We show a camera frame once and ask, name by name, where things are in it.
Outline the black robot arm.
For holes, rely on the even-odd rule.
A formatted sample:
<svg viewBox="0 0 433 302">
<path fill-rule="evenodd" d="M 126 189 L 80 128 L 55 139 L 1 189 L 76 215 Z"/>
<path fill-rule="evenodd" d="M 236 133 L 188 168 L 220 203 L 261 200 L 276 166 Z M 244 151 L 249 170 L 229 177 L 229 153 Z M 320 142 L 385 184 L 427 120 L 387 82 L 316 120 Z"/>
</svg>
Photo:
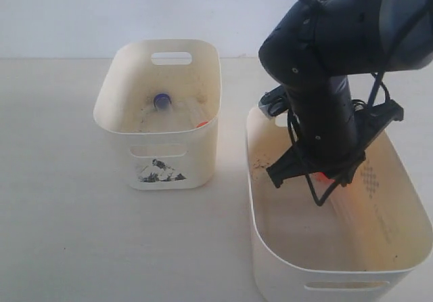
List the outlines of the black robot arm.
<svg viewBox="0 0 433 302">
<path fill-rule="evenodd" d="M 351 169 L 390 122 L 384 106 L 356 112 L 348 77 L 418 70 L 432 61 L 432 0 L 296 0 L 258 57 L 296 117 L 298 140 L 267 172 L 276 187 Z"/>
</svg>

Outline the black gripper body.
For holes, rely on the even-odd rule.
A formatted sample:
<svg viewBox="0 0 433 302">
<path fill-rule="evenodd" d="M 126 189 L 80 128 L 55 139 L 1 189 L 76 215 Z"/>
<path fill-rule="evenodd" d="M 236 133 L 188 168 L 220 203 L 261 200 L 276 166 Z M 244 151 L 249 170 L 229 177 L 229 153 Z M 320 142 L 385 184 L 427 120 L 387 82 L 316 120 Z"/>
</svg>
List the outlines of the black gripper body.
<svg viewBox="0 0 433 302">
<path fill-rule="evenodd" d="M 347 123 L 324 133 L 309 134 L 306 128 L 291 148 L 296 150 L 304 166 L 304 175 L 329 172 L 336 168 L 365 160 L 365 151 L 393 121 L 402 121 L 404 110 L 390 100 L 372 109 L 354 106 L 348 109 L 350 118 Z"/>
</svg>

